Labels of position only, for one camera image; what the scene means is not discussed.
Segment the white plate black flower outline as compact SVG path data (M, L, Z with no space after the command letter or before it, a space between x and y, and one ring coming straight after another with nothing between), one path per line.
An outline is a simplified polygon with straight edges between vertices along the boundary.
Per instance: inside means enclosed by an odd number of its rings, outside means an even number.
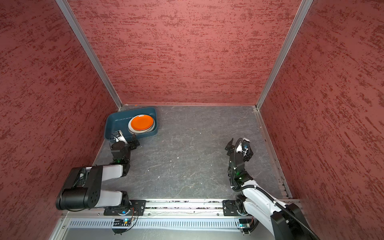
M135 130L133 130L133 129L131 129L131 127L129 126L129 123L128 123L128 129L129 129L129 131L131 132L131 133L133 133L133 134L143 134L143 133L147 133L147 132L150 132L150 131L152 131L154 128L155 128L155 122L154 122L154 124L152 125L152 127L151 128L149 128L149 129L147 129L146 131L135 131Z

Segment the orange plate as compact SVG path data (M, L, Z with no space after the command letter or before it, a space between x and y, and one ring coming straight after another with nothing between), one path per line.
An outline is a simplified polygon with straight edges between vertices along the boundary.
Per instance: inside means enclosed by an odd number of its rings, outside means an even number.
M135 131L146 131L151 128L155 120L150 115L137 115L129 123L131 129Z

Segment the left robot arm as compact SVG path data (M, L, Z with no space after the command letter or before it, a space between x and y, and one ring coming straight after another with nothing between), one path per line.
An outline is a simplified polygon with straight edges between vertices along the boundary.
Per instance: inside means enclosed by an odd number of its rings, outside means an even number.
M102 190L102 183L128 174L131 151L139 145L135 135L130 141L118 140L110 146L113 155L110 164L71 169L56 199L56 208L69 212L120 208L123 214L127 214L132 207L127 192Z

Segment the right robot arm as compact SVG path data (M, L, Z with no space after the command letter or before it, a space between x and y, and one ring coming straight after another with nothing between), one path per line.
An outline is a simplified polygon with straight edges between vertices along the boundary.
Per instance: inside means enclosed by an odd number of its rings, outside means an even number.
M231 189L238 193L234 202L236 213L251 216L250 223L239 228L250 234L263 225L276 240L318 240L303 212L296 204L286 204L265 191L245 170L245 163L254 155L250 141L230 140L225 147L229 156L228 176Z

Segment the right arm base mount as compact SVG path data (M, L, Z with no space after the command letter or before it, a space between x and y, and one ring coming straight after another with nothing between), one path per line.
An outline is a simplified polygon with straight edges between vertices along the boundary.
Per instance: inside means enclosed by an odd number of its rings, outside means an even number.
M226 217L239 217L248 216L241 201L237 200L224 200L223 202L223 213Z

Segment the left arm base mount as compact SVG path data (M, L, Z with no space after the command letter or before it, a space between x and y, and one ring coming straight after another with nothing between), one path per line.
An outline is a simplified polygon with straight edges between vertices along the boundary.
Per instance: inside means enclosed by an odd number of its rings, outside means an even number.
M115 206L115 207L107 207L104 210L104 216L142 216L146 207L146 200L130 200L128 206Z

